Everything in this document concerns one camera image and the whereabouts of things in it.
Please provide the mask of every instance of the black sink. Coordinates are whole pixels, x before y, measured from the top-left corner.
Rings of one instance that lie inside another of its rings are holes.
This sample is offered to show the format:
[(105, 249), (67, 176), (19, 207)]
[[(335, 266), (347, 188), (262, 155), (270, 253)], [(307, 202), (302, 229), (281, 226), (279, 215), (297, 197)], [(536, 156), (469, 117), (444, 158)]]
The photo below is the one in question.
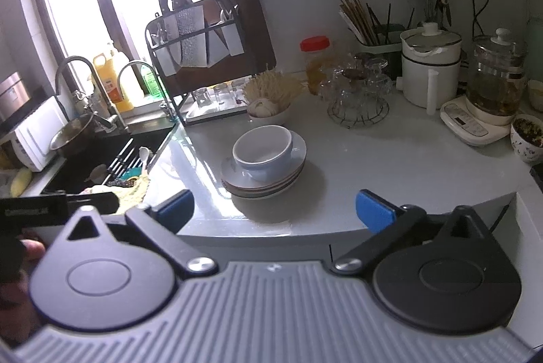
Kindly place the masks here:
[[(55, 177), (47, 184), (43, 193), (64, 190), (69, 194), (78, 194), (86, 187), (93, 185), (85, 179), (97, 165), (103, 163), (109, 167), (115, 161), (117, 168), (113, 173), (118, 172), (120, 164), (124, 163), (129, 155), (132, 160), (138, 157), (139, 147), (142, 146), (147, 147), (156, 156), (158, 149), (171, 131), (171, 128), (163, 128), (136, 135), (117, 135), (96, 139), (86, 150), (66, 160)], [(149, 165), (152, 166), (152, 163), (153, 159), (149, 161)]]

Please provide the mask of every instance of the green bottle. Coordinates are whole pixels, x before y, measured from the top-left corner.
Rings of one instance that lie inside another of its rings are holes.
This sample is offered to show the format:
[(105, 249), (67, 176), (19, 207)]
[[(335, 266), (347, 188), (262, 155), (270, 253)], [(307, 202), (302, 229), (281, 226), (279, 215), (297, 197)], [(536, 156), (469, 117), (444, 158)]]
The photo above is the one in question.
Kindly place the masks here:
[(151, 69), (143, 66), (141, 68), (141, 76), (151, 96), (153, 96), (153, 98), (162, 98), (162, 93), (160, 93), (160, 89)]

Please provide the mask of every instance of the detergent bottle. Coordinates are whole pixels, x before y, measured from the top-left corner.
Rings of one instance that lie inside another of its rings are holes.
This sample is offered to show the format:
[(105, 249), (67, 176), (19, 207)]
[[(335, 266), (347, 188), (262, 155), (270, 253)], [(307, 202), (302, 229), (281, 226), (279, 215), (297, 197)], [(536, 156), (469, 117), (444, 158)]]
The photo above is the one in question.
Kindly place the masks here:
[(108, 43), (105, 52), (94, 57), (92, 63), (104, 84), (105, 91), (119, 112), (132, 110), (134, 104), (142, 101), (143, 91), (139, 86), (134, 71), (130, 67), (123, 72), (120, 78), (120, 86), (117, 84), (119, 72), (128, 63), (128, 58), (113, 47), (113, 43)]

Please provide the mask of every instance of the faucet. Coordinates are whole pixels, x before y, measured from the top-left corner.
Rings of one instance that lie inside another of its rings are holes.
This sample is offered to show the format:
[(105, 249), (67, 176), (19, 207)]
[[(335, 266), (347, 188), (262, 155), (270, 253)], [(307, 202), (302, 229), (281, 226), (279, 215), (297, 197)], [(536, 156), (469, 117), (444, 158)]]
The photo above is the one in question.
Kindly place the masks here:
[(69, 56), (62, 63), (60, 63), (59, 68), (56, 70), (55, 73), (55, 95), (58, 97), (60, 94), (60, 74), (64, 71), (64, 69), (73, 61), (83, 61), (89, 69), (91, 69), (91, 75), (94, 79), (94, 82), (98, 86), (98, 90), (100, 90), (100, 94), (102, 98), (104, 98), (104, 101), (108, 107), (108, 112), (111, 115), (109, 118), (103, 118), (102, 116), (98, 115), (98, 112), (94, 112), (94, 118), (104, 127), (112, 128), (114, 124), (117, 124), (117, 126), (120, 128), (121, 131), (124, 131), (128, 133), (128, 126), (122, 116), (120, 115), (119, 111), (117, 110), (115, 104), (113, 101), (111, 101), (111, 98), (108, 96), (108, 93), (105, 91), (104, 84), (102, 83), (100, 77), (98, 76), (98, 72), (96, 71), (96, 68), (92, 65), (92, 63), (83, 56)]
[[(175, 121), (177, 119), (177, 112), (175, 111), (174, 106), (167, 100), (166, 93), (164, 92), (164, 89), (162, 88), (162, 83), (160, 82), (160, 79), (158, 77), (158, 74), (156, 72), (156, 69), (149, 63), (141, 60), (134, 60), (130, 61), (126, 66), (124, 66), (120, 71), (119, 75), (117, 76), (117, 85), (120, 86), (120, 76), (123, 74), (124, 69), (126, 69), (129, 66), (133, 66), (134, 64), (138, 64), (141, 66), (147, 67), (153, 76), (155, 77), (156, 84), (158, 85), (158, 89), (160, 90), (160, 93), (162, 94), (162, 98), (164, 98), (164, 101), (162, 101), (162, 104), (160, 104), (160, 109), (166, 114), (166, 116), (169, 118), (170, 121)], [(121, 99), (124, 99), (124, 94), (122, 89), (119, 89), (120, 91), (120, 97)]]

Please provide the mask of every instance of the spoon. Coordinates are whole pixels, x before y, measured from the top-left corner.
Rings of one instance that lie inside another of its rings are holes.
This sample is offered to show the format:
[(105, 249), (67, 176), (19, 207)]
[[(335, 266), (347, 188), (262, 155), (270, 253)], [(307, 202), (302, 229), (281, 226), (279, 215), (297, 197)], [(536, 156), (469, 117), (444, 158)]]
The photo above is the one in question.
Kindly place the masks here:
[(139, 148), (139, 160), (141, 161), (141, 172), (147, 171), (147, 161), (149, 160), (149, 155), (151, 153), (151, 150), (149, 150), (147, 147), (140, 147)]

